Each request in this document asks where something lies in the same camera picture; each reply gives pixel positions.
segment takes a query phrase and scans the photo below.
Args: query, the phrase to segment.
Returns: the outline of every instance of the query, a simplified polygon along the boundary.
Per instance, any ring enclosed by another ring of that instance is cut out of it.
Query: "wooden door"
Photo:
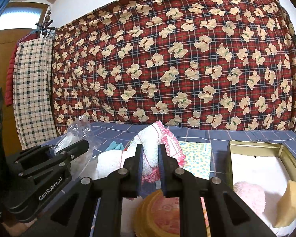
[[[18,40],[30,33],[32,29],[0,30],[0,87],[3,95],[6,90],[6,76],[9,61]],[[8,156],[22,149],[16,130],[13,105],[2,106],[2,139],[5,155]]]

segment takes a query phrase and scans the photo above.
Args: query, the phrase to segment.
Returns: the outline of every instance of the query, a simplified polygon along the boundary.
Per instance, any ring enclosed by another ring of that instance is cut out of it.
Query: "yellow sponge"
[[[274,227],[289,226],[296,218],[296,182],[289,180],[283,197],[277,203],[277,218]]]

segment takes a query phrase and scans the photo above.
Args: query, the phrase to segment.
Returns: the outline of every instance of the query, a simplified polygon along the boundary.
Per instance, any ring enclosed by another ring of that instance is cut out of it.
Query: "round yellow container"
[[[203,212],[210,237],[206,209]],[[161,190],[147,196],[136,211],[134,231],[137,237],[179,237],[179,198],[165,198]]]

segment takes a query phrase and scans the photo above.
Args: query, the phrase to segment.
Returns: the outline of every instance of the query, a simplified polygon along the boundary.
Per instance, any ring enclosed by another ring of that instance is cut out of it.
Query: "pink crochet edge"
[[[156,121],[155,124],[157,124],[157,126],[161,130],[161,133],[162,133],[161,143],[163,143],[165,145],[168,156],[170,155],[170,147],[169,147],[167,135],[174,140],[174,143],[176,145],[176,148],[177,148],[178,154],[179,154],[177,161],[178,161],[179,167],[183,167],[185,164],[186,156],[183,154],[183,151],[181,149],[179,141],[177,140],[177,138],[174,136],[174,134],[169,129],[164,127],[164,125],[161,123],[161,121]],[[141,183],[144,183],[144,181],[147,181],[149,183],[154,183],[155,181],[157,181],[159,179],[160,179],[159,168],[155,167],[152,169],[152,173],[150,175],[142,177]]]

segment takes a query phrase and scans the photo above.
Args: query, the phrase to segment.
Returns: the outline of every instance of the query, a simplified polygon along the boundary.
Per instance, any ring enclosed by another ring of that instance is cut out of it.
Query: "checkered towel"
[[[57,137],[50,104],[52,39],[19,44],[13,72],[13,109],[23,149]]]

